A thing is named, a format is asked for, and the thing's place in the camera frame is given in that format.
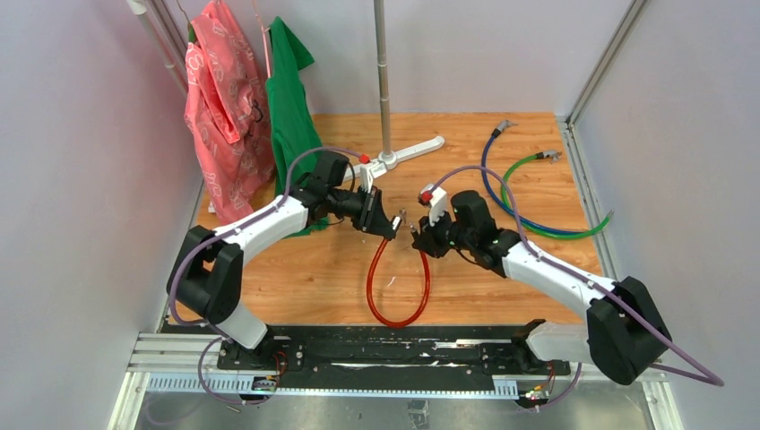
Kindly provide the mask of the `aluminium frame rail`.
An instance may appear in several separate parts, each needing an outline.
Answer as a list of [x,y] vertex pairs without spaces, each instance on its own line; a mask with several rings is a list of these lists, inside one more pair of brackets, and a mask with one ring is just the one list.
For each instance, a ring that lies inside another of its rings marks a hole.
[[135,343],[112,413],[137,425],[149,393],[214,393],[231,407],[271,396],[511,400],[536,413],[562,398],[557,384],[604,382],[594,365],[539,361],[514,345],[512,326],[276,326],[247,349],[170,328]]

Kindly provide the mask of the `green t-shirt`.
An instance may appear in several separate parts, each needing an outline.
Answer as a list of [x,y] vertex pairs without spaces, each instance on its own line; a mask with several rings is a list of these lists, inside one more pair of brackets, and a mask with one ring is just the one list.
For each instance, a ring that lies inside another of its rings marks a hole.
[[304,151],[321,147],[307,105],[300,72],[315,62],[310,51],[284,20],[270,25],[271,76],[265,83],[271,123],[272,153],[277,168],[275,193],[282,194],[290,164]]

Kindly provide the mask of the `red cable lock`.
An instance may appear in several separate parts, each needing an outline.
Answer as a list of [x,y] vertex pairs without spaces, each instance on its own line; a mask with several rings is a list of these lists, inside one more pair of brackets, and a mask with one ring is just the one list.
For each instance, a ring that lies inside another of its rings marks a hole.
[[380,236],[362,240],[367,264],[360,282],[367,322],[393,328],[420,320],[431,291],[427,261],[412,247],[411,218],[405,209],[392,216],[394,239]]

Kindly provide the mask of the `white clothes rack stand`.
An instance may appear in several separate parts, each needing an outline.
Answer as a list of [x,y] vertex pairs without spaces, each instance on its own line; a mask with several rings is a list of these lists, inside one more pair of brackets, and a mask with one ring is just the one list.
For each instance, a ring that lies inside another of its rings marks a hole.
[[[376,159],[380,159],[385,163],[387,168],[386,173],[388,173],[390,170],[396,168],[400,163],[404,161],[415,159],[430,152],[441,149],[445,145],[445,138],[441,135],[437,135],[430,140],[411,145],[407,148],[400,150],[395,150],[393,148],[384,1],[375,0],[373,2],[373,7],[382,135],[382,150]],[[355,171],[356,166],[350,166],[348,168],[347,172],[344,174],[343,181],[349,181],[353,178],[354,174],[357,174]]]

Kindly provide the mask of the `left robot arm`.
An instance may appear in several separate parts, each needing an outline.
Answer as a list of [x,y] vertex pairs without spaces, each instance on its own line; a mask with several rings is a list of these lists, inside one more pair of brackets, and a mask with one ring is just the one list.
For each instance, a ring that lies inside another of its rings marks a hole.
[[265,339],[268,325],[242,299],[243,270],[251,260],[329,214],[387,240],[395,238],[402,223],[402,216],[385,214],[382,192],[368,170],[357,189],[341,188],[352,150],[320,147],[312,152],[317,156],[314,168],[294,177],[290,167],[282,194],[261,210],[219,228],[189,229],[168,281],[169,311],[174,314],[177,305],[193,311],[197,322],[237,343],[240,358],[254,370],[272,363],[275,348]]

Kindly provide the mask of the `pink patterned garment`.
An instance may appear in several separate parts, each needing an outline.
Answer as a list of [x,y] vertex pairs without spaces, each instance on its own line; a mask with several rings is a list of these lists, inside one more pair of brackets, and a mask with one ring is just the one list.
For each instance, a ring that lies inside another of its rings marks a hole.
[[215,213],[223,224],[250,215],[276,171],[270,116],[253,49],[223,1],[191,21],[185,56],[185,122]]

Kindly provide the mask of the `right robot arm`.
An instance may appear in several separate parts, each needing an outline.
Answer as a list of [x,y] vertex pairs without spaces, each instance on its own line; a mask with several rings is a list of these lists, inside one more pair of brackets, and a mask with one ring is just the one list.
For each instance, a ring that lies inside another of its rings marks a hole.
[[427,185],[419,202],[428,214],[413,229],[413,247],[433,258],[455,251],[503,279],[543,292],[582,318],[579,324],[526,323],[509,342],[517,370],[534,374],[550,361],[588,363],[629,385],[665,352],[671,338],[646,286],[594,275],[541,250],[515,230],[500,228],[477,192],[449,198]]

